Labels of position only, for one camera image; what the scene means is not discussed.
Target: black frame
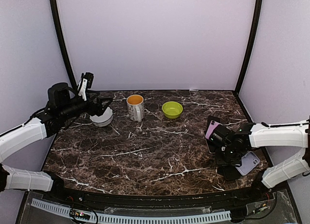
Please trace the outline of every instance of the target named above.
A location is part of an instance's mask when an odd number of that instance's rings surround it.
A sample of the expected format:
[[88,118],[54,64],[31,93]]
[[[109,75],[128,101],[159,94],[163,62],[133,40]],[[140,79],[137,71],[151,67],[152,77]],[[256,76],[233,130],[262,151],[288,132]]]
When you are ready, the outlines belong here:
[[[247,44],[243,64],[240,70],[240,74],[239,74],[239,78],[238,78],[235,90],[232,91],[233,95],[235,96],[237,102],[239,103],[240,107],[242,108],[242,111],[244,112],[249,122],[252,122],[252,120],[239,97],[239,92],[244,82],[250,56],[253,50],[255,36],[256,36],[257,27],[259,23],[262,2],[263,0],[256,0],[255,2],[253,20],[252,20],[250,35],[248,39],[248,44]],[[50,6],[52,10],[55,30],[56,30],[59,46],[62,52],[62,57],[63,57],[63,61],[66,67],[66,71],[67,71],[71,86],[72,88],[75,89],[77,88],[77,81],[74,77],[74,73],[73,73],[71,63],[69,60],[69,56],[68,56],[68,52],[66,49],[62,27],[61,27],[61,22],[60,22],[60,17],[58,13],[57,1],[50,0]],[[262,149],[267,159],[269,167],[273,166],[266,148],[262,148]],[[138,203],[138,204],[143,204],[144,209],[146,208],[154,209],[156,207],[158,208],[166,207],[168,209],[168,207],[169,208],[172,208],[172,207],[184,207],[185,208],[185,207],[195,207],[195,206],[198,206],[198,207],[212,206],[213,209],[226,208],[229,210],[234,210],[234,209],[244,208],[245,205],[248,203],[248,201],[241,201],[241,200],[236,201],[236,199],[232,199],[232,198],[234,196],[242,195],[248,189],[249,188],[243,188],[243,189],[237,189],[237,190],[219,192],[219,193],[169,196],[169,197],[167,196],[165,197],[159,197],[159,196],[141,197],[141,196],[126,196],[126,195],[112,195],[112,194],[97,194],[97,193],[91,193],[91,192],[77,191],[73,189],[65,189],[65,192],[75,199],[82,197],[83,198],[82,202],[86,205],[91,206],[94,209],[104,209],[104,207],[106,206],[134,208],[136,207],[135,204]],[[301,223],[300,215],[299,215],[295,200],[293,198],[290,187],[288,186],[288,183],[286,181],[277,185],[274,188],[274,191],[278,191],[281,189],[286,189],[288,191],[291,203],[295,211],[297,221],[298,223]],[[49,196],[48,194],[45,194],[43,192],[42,194],[44,194],[45,199],[57,201],[56,199]],[[24,206],[25,201],[26,199],[23,199],[21,207]]]

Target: white arm segment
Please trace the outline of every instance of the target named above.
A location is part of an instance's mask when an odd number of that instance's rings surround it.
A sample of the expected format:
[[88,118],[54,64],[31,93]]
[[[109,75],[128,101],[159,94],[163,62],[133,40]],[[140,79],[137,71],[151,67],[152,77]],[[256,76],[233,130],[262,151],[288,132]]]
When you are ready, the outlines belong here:
[[296,122],[298,126],[265,127],[262,124],[255,124],[249,135],[253,148],[269,146],[294,146],[300,148],[308,147],[307,121]]
[[79,84],[78,84],[78,87],[80,86],[80,84],[82,83],[81,85],[81,89],[80,91],[78,92],[78,95],[79,96],[82,96],[83,100],[87,100],[87,97],[86,97],[86,87],[87,87],[87,79],[83,78]]
[[47,192],[52,188],[53,180],[45,172],[31,172],[6,165],[2,167],[10,173],[6,179],[5,189],[41,190]]
[[0,137],[0,164],[22,148],[47,137],[44,124],[33,118],[25,126]]
[[282,163],[266,169],[263,174],[262,183],[270,189],[287,179],[310,171],[308,163],[302,159],[305,155],[305,151],[306,149],[302,148],[298,153]]

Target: cable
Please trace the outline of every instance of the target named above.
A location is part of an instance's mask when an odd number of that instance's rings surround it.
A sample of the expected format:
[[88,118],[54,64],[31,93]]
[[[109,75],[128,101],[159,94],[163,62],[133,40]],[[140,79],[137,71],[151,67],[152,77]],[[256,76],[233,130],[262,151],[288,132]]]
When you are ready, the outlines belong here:
[[307,177],[308,175],[310,175],[310,172],[308,172],[308,173],[303,172],[303,174],[302,174],[303,177]]
[[6,131],[6,132],[0,134],[0,138],[1,138],[2,136],[6,135],[6,134],[8,134],[8,133],[10,133],[10,132],[12,132],[12,131],[15,131],[15,130],[17,130],[17,129],[23,127],[23,126],[26,125],[28,122],[30,122],[31,119],[33,119],[33,117],[34,117],[35,115],[37,115],[39,112],[41,112],[41,111],[43,111],[43,110],[44,110],[44,108],[35,111],[35,112],[30,116],[30,118],[29,118],[24,124],[19,125],[19,126],[16,126],[16,127],[12,128],[12,129],[10,129],[10,130],[8,130],[8,131]]
[[[47,195],[49,195],[49,196],[51,196],[51,197],[53,197],[53,198],[55,198],[55,199],[57,199],[57,200],[59,200],[59,201],[61,201],[61,202],[65,202],[65,203],[67,202],[67,201],[65,201],[65,200],[62,200],[62,199],[57,198],[57,197],[55,197],[55,196],[52,196],[52,195],[50,195],[50,194],[47,194]],[[84,204],[82,204],[82,203],[74,202],[72,197],[68,197],[68,198],[70,198],[70,199],[72,200],[72,204],[73,204],[73,205],[76,204],[76,205],[84,206],[84,207],[88,208],[91,212],[93,212],[94,215],[96,216],[96,223],[95,223],[95,224],[98,224],[99,218],[98,218],[98,215],[97,215],[97,213],[95,212],[95,210],[93,210],[93,209],[90,208],[89,206],[86,206],[86,205],[84,205]]]
[[265,193],[266,194],[266,196],[268,197],[268,201],[267,201],[267,203],[269,203],[270,202],[270,197],[269,197],[269,194],[268,193]]
[[244,217],[233,217],[233,216],[232,216],[232,220],[241,220],[241,219],[244,219],[244,220],[258,220],[258,219],[263,219],[263,218],[267,217],[269,214],[271,214],[271,213],[273,212],[273,210],[274,210],[275,207],[277,206],[277,201],[278,201],[278,196],[277,196],[277,194],[276,194],[276,195],[275,195],[275,203],[274,203],[273,207],[272,207],[272,208],[270,209],[270,211],[269,211],[265,216],[263,216],[263,217],[260,217],[260,218],[248,218],[248,217],[251,216],[251,215],[254,215],[254,214],[256,214],[256,213],[260,213],[260,212],[256,212],[256,211],[262,209],[264,206],[255,209],[255,210],[254,210],[255,212],[252,212],[252,213],[250,213],[249,215],[244,216]]
[[271,210],[263,217],[260,217],[260,218],[245,218],[246,220],[258,220],[258,219],[263,219],[265,217],[267,217],[269,214],[271,214],[273,212],[273,210],[275,209],[275,207],[277,206],[277,201],[278,201],[278,196],[276,194],[276,197],[275,197],[275,204],[273,205],[273,207],[271,208]]

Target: white bowl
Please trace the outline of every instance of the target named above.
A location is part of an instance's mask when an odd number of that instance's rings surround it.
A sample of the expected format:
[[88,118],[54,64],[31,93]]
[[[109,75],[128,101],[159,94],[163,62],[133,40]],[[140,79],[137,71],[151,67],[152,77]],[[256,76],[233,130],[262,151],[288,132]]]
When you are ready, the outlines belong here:
[[110,107],[108,107],[105,110],[103,115],[101,115],[101,116],[97,116],[97,115],[90,116],[90,119],[95,126],[98,126],[98,127],[107,126],[113,121],[113,110]]

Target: mug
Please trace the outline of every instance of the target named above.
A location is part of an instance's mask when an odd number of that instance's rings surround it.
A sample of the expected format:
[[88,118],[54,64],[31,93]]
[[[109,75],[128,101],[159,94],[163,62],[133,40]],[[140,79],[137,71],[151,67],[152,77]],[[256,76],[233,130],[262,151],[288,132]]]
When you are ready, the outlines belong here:
[[134,94],[127,98],[129,118],[133,121],[142,122],[144,118],[144,99],[142,96]]

